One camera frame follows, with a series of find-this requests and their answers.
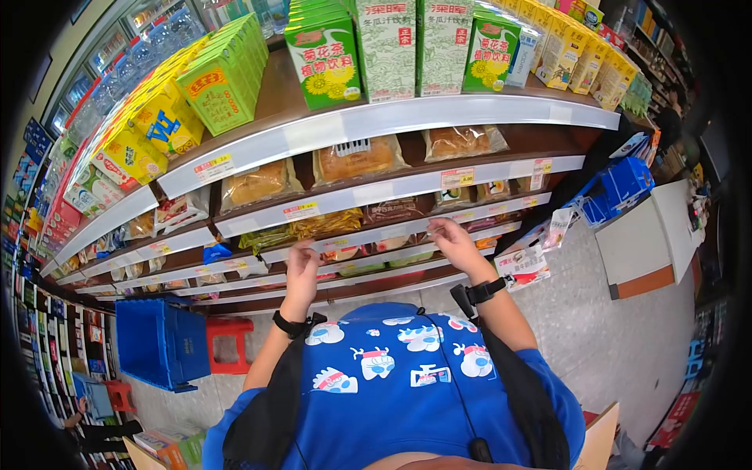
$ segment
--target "black pants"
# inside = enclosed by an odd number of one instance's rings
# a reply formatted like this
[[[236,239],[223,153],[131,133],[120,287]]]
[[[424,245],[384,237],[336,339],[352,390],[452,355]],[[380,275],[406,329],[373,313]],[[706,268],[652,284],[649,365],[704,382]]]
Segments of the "black pants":
[[[83,453],[98,452],[128,452],[123,441],[106,441],[106,438],[122,438],[124,435],[132,438],[134,434],[143,429],[138,421],[129,421],[121,426],[89,426],[81,424],[83,438],[79,439],[79,445]]]

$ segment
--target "store aisle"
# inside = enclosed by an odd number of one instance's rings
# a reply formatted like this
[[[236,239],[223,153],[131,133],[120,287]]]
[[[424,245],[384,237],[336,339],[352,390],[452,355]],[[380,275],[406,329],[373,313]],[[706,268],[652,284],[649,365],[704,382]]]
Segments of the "store aisle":
[[[635,442],[643,442],[684,382],[694,318],[692,276],[685,276],[678,286],[613,302],[596,239],[582,222],[568,232],[562,249],[546,258],[551,278],[513,294],[543,357],[584,409],[600,412],[619,401],[623,428]],[[381,300],[422,305],[428,311],[457,311],[449,287]],[[350,302],[318,311],[336,320],[359,305]],[[251,357],[271,328],[271,315],[252,319],[255,331],[246,345]],[[242,376],[213,375],[192,382],[198,391],[174,394],[122,379],[132,385],[147,428],[179,420],[212,426],[243,383]]]

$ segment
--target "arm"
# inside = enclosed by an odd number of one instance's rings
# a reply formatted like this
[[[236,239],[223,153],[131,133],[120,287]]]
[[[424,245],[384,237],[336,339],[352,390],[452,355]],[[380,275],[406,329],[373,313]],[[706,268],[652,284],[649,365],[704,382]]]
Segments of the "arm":
[[[289,322],[303,322],[311,302],[316,297],[316,272],[322,264],[318,253],[310,246],[313,240],[299,241],[290,248],[287,260],[287,294],[280,306],[280,315]],[[287,333],[276,324],[256,355],[243,382],[243,391],[269,385],[277,361],[290,344]]]
[[[470,235],[452,219],[431,219],[428,230],[432,232],[431,240],[455,268],[468,275],[471,285],[499,279],[496,268],[481,255]],[[530,325],[506,289],[479,304],[477,309],[491,332],[513,351],[538,349]]]

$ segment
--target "red plastic stool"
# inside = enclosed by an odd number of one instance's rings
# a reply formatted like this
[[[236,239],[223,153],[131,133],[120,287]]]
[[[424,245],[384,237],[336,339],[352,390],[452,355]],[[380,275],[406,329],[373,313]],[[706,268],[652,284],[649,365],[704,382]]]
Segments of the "red plastic stool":
[[[253,331],[253,322],[248,319],[233,320],[206,319],[206,344],[209,349],[209,370],[212,374],[247,374],[250,364],[245,360],[245,334]],[[238,350],[237,362],[217,362],[214,360],[214,337],[234,336]]]
[[[133,405],[131,396],[131,384],[124,384],[121,381],[102,383],[107,387],[107,394],[110,396],[110,404],[114,411],[129,411],[136,414],[136,407]]]

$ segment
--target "blue shirt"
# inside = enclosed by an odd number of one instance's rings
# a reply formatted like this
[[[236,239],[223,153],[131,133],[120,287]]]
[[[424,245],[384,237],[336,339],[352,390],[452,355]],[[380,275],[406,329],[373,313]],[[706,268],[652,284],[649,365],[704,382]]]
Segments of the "blue shirt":
[[[401,452],[469,458],[474,436],[453,382],[494,462],[529,466],[529,451],[480,331],[449,314],[430,314],[434,326],[416,310],[409,304],[371,304],[311,330],[303,350],[296,431],[308,468],[363,468]],[[551,397],[574,465],[585,439],[577,399],[538,350],[517,355]],[[209,429],[204,470],[221,470],[227,430],[261,390],[243,392]],[[302,468],[294,444],[283,468]]]

